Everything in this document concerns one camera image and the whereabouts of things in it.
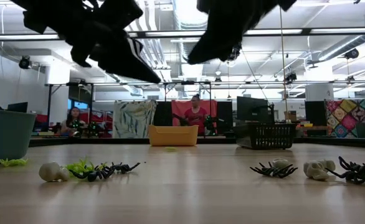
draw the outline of ceiling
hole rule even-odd
[[[149,28],[151,13],[148,7],[149,3],[154,1],[154,21],[156,28],[159,30],[177,29],[177,21],[173,8],[172,0],[145,0],[146,10],[144,23]],[[176,0],[185,1],[186,4],[196,2],[195,0]],[[256,27],[256,29],[280,28],[280,10],[274,9],[270,14],[265,16]],[[304,28],[304,27],[364,27],[365,26],[365,0],[359,4],[353,4],[347,0],[298,0],[298,2],[288,11],[282,12],[283,28]],[[134,22],[129,28],[130,30],[143,30],[140,21]],[[22,9],[12,5],[0,5],[0,34],[27,34],[32,33],[23,25]],[[238,57],[234,66],[227,66],[226,63],[219,60],[207,62],[201,68],[201,73],[196,77],[197,81],[211,80],[220,76],[223,81],[240,82],[254,81],[252,72],[256,74],[259,81],[274,81],[276,78],[283,80],[284,63],[290,68],[288,72],[296,72],[298,80],[317,80],[316,74],[312,76],[304,74],[308,70],[309,65],[305,64],[309,60],[308,52],[317,53],[325,50],[340,40],[347,38],[346,36],[324,35],[324,36],[299,36],[299,37],[245,37],[242,42],[242,50],[244,54]],[[188,78],[183,73],[181,65],[184,60],[180,57],[179,39],[160,39],[160,47],[166,59],[166,63],[171,69],[171,80],[180,81]],[[29,41],[29,42],[5,42],[7,51],[10,49],[50,49],[64,59],[71,61],[71,47],[63,41]],[[149,51],[155,54],[153,49],[148,46]],[[347,61],[343,58],[334,58],[328,61],[328,66],[333,67],[332,79],[344,80],[349,74],[360,73],[365,70],[365,44],[357,47],[359,50],[359,58],[349,60],[349,71],[346,66]],[[71,72],[72,78],[84,78],[89,82],[110,82],[109,78],[99,68],[92,69],[76,69]],[[258,88],[258,86],[239,86],[239,85],[220,85],[215,88]],[[145,90],[157,90],[156,86],[147,86]],[[353,88],[352,91],[363,91],[365,85],[361,88]],[[98,87],[97,91],[126,91],[117,87]]]

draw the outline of woman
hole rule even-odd
[[[77,107],[73,107],[69,110],[68,117],[61,124],[60,132],[62,135],[72,135],[76,132],[75,128],[71,128],[74,121],[79,121],[80,124],[85,124],[80,120],[80,110]]]
[[[185,119],[187,119],[189,125],[198,125],[199,128],[197,130],[197,133],[199,135],[205,134],[205,126],[204,121],[207,117],[207,112],[204,108],[201,108],[200,105],[201,99],[199,97],[199,94],[196,94],[192,97],[191,103],[192,108],[188,109],[184,113]]]

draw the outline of plastic skull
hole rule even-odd
[[[280,168],[280,169],[283,169],[289,165],[290,165],[289,162],[286,159],[282,159],[282,158],[276,158],[276,159],[273,159],[273,161],[272,161],[272,166],[276,167],[276,168]]]
[[[335,170],[335,164],[333,161],[320,160],[320,161],[308,161],[304,163],[303,171],[308,178],[312,178],[315,180],[327,180],[329,175],[327,174],[327,170],[325,167]]]

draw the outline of black plastic spider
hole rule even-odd
[[[268,164],[270,165],[270,168],[265,167],[260,162],[259,162],[259,164],[260,164],[260,166],[262,166],[261,169],[259,169],[257,167],[254,167],[254,168],[251,167],[251,169],[254,172],[258,173],[258,174],[266,175],[266,176],[269,176],[269,177],[279,177],[281,179],[284,178],[284,177],[289,176],[295,170],[297,170],[297,167],[290,168],[291,166],[293,166],[293,164],[290,164],[289,166],[287,166],[285,168],[282,168],[282,169],[277,168],[277,167],[273,167],[270,162],[268,162]]]
[[[99,177],[100,180],[102,180],[102,178],[107,179],[113,174],[114,171],[113,170],[106,171],[105,168],[100,170],[98,169],[98,166],[96,166],[94,168],[94,171],[84,172],[83,174],[76,173],[73,170],[69,170],[69,172],[71,172],[75,177],[79,179],[87,178],[89,182],[93,182],[94,180],[97,179],[97,177]]]
[[[363,184],[365,183],[365,164],[359,165],[355,162],[347,163],[341,156],[339,156],[339,163],[342,168],[347,170],[343,174],[335,173],[328,168],[325,168],[327,171],[331,172],[333,175],[339,178],[345,178],[348,182],[353,182],[354,184]]]
[[[140,165],[140,164],[141,164],[140,162],[137,162],[137,164],[135,164],[134,166],[130,167],[128,164],[123,164],[122,165],[122,162],[120,164],[117,164],[117,165],[115,165],[112,162],[112,166],[110,166],[110,167],[104,167],[104,170],[107,171],[107,172],[111,172],[112,171],[112,173],[114,171],[120,171],[122,174],[125,174],[127,172],[132,171],[135,167],[138,167],[138,165]]]

